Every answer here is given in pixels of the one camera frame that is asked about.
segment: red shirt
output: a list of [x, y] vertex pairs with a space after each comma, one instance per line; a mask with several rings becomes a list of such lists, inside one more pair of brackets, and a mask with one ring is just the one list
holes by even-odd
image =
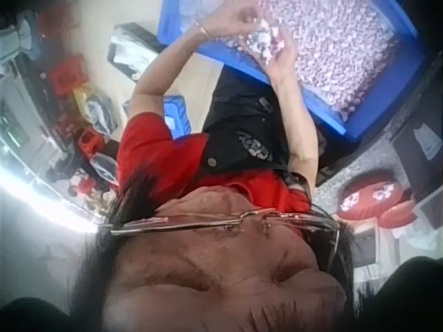
[[253, 170], [240, 175], [209, 176], [197, 179], [208, 134], [197, 133], [173, 140], [168, 126], [155, 113], [132, 118], [118, 151], [118, 182], [122, 187], [132, 173], [144, 167], [157, 178], [154, 197], [163, 204], [203, 186], [222, 185], [245, 194], [261, 208], [281, 212], [306, 212], [306, 195], [290, 190], [273, 170]]

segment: plastic bag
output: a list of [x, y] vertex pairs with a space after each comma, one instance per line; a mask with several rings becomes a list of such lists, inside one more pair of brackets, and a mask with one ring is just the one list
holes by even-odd
[[118, 185], [117, 181], [117, 161], [106, 154], [100, 152], [94, 154], [90, 160], [92, 167], [98, 175], [113, 185]]
[[86, 109], [93, 128], [103, 135], [110, 136], [117, 128], [112, 101], [105, 95], [93, 94], [86, 99]]

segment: glasses frame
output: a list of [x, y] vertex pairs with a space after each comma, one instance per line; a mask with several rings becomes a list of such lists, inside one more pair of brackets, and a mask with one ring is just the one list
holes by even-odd
[[[197, 230], [202, 228], [224, 228], [233, 231], [240, 227], [245, 218], [262, 215], [260, 224], [263, 230], [268, 230], [273, 224], [296, 226], [305, 230], [324, 230], [334, 232], [334, 245], [327, 260], [327, 270], [334, 261], [338, 240], [340, 238], [340, 224], [325, 217], [314, 216], [304, 213], [277, 212], [274, 208], [246, 211], [241, 214], [180, 214], [176, 216], [161, 216], [149, 219], [141, 219], [126, 223], [125, 225], [104, 224], [101, 227], [110, 229], [112, 237], [130, 237], [138, 234], [153, 232], [176, 232], [181, 230]], [[208, 221], [195, 221], [191, 223], [171, 223], [170, 219], [179, 217], [208, 218]]]

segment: button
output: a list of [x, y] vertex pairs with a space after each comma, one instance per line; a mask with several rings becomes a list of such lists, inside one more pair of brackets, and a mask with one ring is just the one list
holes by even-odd
[[214, 158], [209, 158], [208, 165], [211, 167], [215, 167], [215, 166], [217, 166], [217, 161]]

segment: woman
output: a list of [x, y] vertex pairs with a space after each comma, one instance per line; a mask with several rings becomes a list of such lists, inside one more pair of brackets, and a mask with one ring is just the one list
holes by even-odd
[[352, 311], [347, 230], [309, 202], [318, 139], [286, 30], [263, 67], [272, 89], [226, 68], [203, 133], [173, 141], [163, 119], [196, 48], [253, 32], [261, 15], [257, 1], [227, 1], [137, 84], [120, 200], [75, 292], [81, 331], [329, 331]]

